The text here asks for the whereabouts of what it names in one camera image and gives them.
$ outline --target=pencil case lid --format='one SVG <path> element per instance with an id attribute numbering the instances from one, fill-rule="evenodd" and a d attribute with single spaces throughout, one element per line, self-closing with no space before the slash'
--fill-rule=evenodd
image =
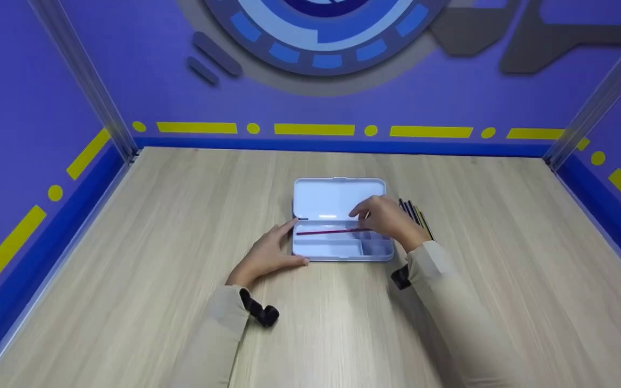
<path id="1" fill-rule="evenodd" d="M 370 196 L 387 192 L 378 178 L 299 178 L 294 182 L 293 213 L 313 220 L 348 220 L 349 212 Z"/>

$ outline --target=pencil case compartment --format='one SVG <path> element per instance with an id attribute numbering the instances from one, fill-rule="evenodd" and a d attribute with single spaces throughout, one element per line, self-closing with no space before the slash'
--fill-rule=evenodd
<path id="1" fill-rule="evenodd" d="M 394 253 L 392 240 L 298 240 L 294 254 L 314 261 L 374 261 Z"/>

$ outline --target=red pencil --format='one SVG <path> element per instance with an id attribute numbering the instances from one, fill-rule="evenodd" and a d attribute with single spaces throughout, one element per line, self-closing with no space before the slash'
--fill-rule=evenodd
<path id="1" fill-rule="evenodd" d="M 334 231 L 311 231 L 311 232 L 297 232 L 296 235 L 324 235 L 328 233 L 350 233 L 350 232 L 365 232 L 370 231 L 366 228 L 353 228 L 353 229 L 337 229 Z"/>

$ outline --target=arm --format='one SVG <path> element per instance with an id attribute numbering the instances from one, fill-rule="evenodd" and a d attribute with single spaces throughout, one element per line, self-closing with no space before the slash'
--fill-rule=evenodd
<path id="1" fill-rule="evenodd" d="M 359 227 L 394 238 L 408 252 L 409 281 L 433 317 L 465 386 L 529 386 L 525 366 L 508 339 L 428 231 L 387 196 L 370 197 L 349 215 L 359 216 Z"/>
<path id="2" fill-rule="evenodd" d="M 239 296 L 241 287 L 219 286 L 205 307 L 196 329 L 177 366 L 172 388 L 226 388 L 244 334 L 249 313 Z"/>
<path id="3" fill-rule="evenodd" d="M 446 251 L 425 241 L 407 255 L 409 281 L 433 317 L 465 386 L 528 386 L 508 339 L 468 289 Z"/>
<path id="4" fill-rule="evenodd" d="M 251 289 L 256 280 L 283 268 L 308 265 L 308 259 L 282 252 L 287 233 L 296 224 L 291 219 L 273 226 L 229 274 L 226 284 L 215 289 L 205 307 L 202 322 L 190 339 L 172 379 L 172 388 L 226 388 L 249 321 L 239 292 Z"/>

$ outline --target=yellow dot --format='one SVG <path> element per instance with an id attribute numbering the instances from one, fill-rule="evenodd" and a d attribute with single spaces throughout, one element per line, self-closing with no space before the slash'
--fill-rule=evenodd
<path id="1" fill-rule="evenodd" d="M 375 136 L 377 134 L 377 126 L 369 125 L 363 130 L 366 136 Z"/>
<path id="2" fill-rule="evenodd" d="M 596 151 L 591 155 L 591 163 L 593 165 L 601 165 L 605 162 L 605 153 L 603 151 Z"/>
<path id="3" fill-rule="evenodd" d="M 492 127 L 485 128 L 483 132 L 481 132 L 481 137 L 484 139 L 490 139 L 493 135 L 495 135 L 495 128 Z"/>
<path id="4" fill-rule="evenodd" d="M 50 186 L 50 189 L 47 190 L 47 196 L 54 202 L 59 201 L 63 195 L 64 190 L 62 190 L 61 186 L 59 186 L 58 184 Z"/>
<path id="5" fill-rule="evenodd" d="M 260 132 L 260 126 L 256 123 L 249 123 L 249 125 L 246 126 L 246 130 L 255 135 Z"/>
<path id="6" fill-rule="evenodd" d="M 137 130 L 138 132 L 145 132 L 145 124 L 141 123 L 140 121 L 133 121 L 133 129 Z"/>

